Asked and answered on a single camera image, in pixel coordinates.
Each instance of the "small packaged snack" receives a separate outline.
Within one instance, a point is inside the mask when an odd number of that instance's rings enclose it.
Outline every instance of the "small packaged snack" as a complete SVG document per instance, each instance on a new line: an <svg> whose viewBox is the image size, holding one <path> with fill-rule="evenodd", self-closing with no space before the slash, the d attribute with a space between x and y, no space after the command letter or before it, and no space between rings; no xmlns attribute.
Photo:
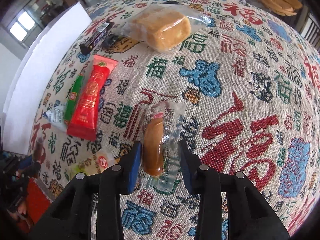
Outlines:
<svg viewBox="0 0 320 240"><path fill-rule="evenodd" d="M145 109L142 165L148 184L171 192L180 166L178 140L186 105L169 101Z"/></svg>
<svg viewBox="0 0 320 240"><path fill-rule="evenodd" d="M67 125L63 120L63 116L66 111L66 103L58 105L49 109L43 114L43 117L47 119L53 126L57 127L60 131L66 132Z"/></svg>
<svg viewBox="0 0 320 240"><path fill-rule="evenodd" d="M97 134L99 93L118 61L99 55L93 56L91 76L79 98L67 134L94 141Z"/></svg>
<svg viewBox="0 0 320 240"><path fill-rule="evenodd" d="M207 16L185 5L150 5L131 17L120 34L166 53L208 22Z"/></svg>
<svg viewBox="0 0 320 240"><path fill-rule="evenodd" d="M102 173L114 164L116 164L116 161L112 154L105 147L102 147L95 155L69 166L69 176L72 179L79 172L83 172L88 176Z"/></svg>

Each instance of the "chocolate bar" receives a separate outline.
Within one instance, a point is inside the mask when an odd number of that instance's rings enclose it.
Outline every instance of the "chocolate bar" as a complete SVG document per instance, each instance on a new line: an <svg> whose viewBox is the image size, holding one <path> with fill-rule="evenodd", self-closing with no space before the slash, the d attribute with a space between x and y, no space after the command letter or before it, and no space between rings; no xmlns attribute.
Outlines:
<svg viewBox="0 0 320 240"><path fill-rule="evenodd" d="M98 42L107 34L107 31L110 30L113 25L113 22L103 23L88 41L80 44L81 53L83 55L89 54L98 44Z"/></svg>

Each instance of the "window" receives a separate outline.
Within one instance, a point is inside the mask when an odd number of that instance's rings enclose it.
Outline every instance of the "window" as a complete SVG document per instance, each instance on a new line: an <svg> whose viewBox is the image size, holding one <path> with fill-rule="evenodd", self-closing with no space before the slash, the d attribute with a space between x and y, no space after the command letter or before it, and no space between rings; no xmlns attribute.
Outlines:
<svg viewBox="0 0 320 240"><path fill-rule="evenodd" d="M28 15L27 12L23 12L18 21L28 30L30 31L31 28L35 25L35 21Z"/></svg>
<svg viewBox="0 0 320 240"><path fill-rule="evenodd" d="M35 26L35 21L30 17L30 15L22 10L19 13L18 20L15 18L12 27L10 28L10 32L19 40L23 41L25 36L27 36L28 31L30 31L33 26Z"/></svg>
<svg viewBox="0 0 320 240"><path fill-rule="evenodd" d="M10 32L19 40L23 41L24 37L27 36L27 32L24 28L21 27L21 25L17 22L15 22L11 29Z"/></svg>

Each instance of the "tablecloth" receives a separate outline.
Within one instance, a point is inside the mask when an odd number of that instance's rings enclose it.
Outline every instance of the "tablecloth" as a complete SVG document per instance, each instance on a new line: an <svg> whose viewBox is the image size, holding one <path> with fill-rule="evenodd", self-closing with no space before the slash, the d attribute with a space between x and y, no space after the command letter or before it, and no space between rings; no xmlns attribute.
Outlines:
<svg viewBox="0 0 320 240"><path fill-rule="evenodd" d="M130 38L81 54L79 44L107 19L116 28L164 1L103 0L88 8L93 22L57 66L36 113L29 153L36 137L44 137L40 178L57 196L70 180L69 165L91 159L102 146L119 159L133 140L142 140L140 106L184 103L180 137L189 149L219 172L244 171L292 235L319 199L318 52L284 22L244 1L176 0L211 23L171 54ZM100 93L97 138L87 141L61 132L42 114L66 102L79 73L90 75L94 54L119 64ZM226 239L225 195L222 200ZM149 187L141 170L135 191L121 196L125 239L193 239L198 207L199 196L188 195L180 172L168 194Z"/></svg>

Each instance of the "transparent plastic bag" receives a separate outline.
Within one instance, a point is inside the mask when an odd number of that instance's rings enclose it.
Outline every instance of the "transparent plastic bag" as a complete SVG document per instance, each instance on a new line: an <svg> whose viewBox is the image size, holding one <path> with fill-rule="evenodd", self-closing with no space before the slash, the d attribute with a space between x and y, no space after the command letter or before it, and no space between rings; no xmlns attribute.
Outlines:
<svg viewBox="0 0 320 240"><path fill-rule="evenodd" d="M210 19L185 5L150 5L121 28L120 35L145 41L154 50L167 53Z"/></svg>
<svg viewBox="0 0 320 240"><path fill-rule="evenodd" d="M116 160L113 155L107 151L106 147L103 146L93 156L82 160L79 163L75 163L68 167L68 173L70 179L72 179L77 173L83 172L88 176L102 173L105 169L116 164Z"/></svg>
<svg viewBox="0 0 320 240"><path fill-rule="evenodd" d="M149 186L171 192L180 167L178 140L186 105L169 101L145 109L142 165Z"/></svg>

